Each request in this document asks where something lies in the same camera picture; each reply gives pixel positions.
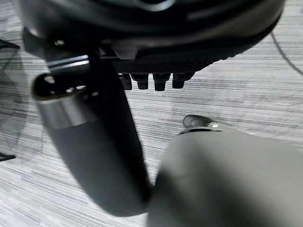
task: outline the black cable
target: black cable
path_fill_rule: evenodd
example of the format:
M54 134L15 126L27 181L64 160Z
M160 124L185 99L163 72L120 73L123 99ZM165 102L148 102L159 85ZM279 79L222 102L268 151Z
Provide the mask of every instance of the black cable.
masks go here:
M298 69L298 68L289 60L289 58L286 56L286 54L285 54L284 51L282 50L282 48L281 48L279 42L277 41L275 34L274 34L273 32L271 32L270 35L271 35L271 37L273 38L274 43L275 43L275 45L276 45L276 47L277 47L277 49L278 49L280 55L284 58L284 60L287 62L287 64L288 64L290 67L292 67L295 71L297 71L298 73L300 73L301 76L303 76L303 72L302 72L300 69Z

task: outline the black mesh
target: black mesh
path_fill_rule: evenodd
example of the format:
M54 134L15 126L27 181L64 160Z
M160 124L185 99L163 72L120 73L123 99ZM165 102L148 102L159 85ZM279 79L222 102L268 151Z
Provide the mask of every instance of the black mesh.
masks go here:
M114 62L118 73L182 73L196 72L216 60L166 61L160 63Z

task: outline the floor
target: floor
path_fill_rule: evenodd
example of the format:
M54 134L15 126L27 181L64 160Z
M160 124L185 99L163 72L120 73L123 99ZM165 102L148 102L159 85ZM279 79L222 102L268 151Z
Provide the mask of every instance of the floor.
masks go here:
M11 1L2 0L0 37L21 50L0 50L0 152L17 156L0 163L0 227L144 226L145 214L115 218L104 213L62 162L29 97L32 79L47 68L24 51L21 29ZM206 115L303 150L302 0L287 2L274 35L198 72L182 90L127 92L152 181L187 114Z

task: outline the screw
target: screw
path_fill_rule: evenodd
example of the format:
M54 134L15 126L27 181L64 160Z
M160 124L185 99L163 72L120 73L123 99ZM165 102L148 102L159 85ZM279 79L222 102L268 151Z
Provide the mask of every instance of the screw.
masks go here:
M63 46L64 44L65 44L64 40L57 40L57 41L55 41L55 45L56 46Z

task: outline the chrome ring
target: chrome ring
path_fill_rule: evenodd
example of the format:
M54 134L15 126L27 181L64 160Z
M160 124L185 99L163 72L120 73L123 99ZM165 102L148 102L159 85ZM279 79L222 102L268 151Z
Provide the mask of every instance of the chrome ring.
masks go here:
M133 0L133 1L136 6L150 12L159 12L166 10L176 3L176 0L164 0L163 2L157 4L146 3L143 2L142 0Z

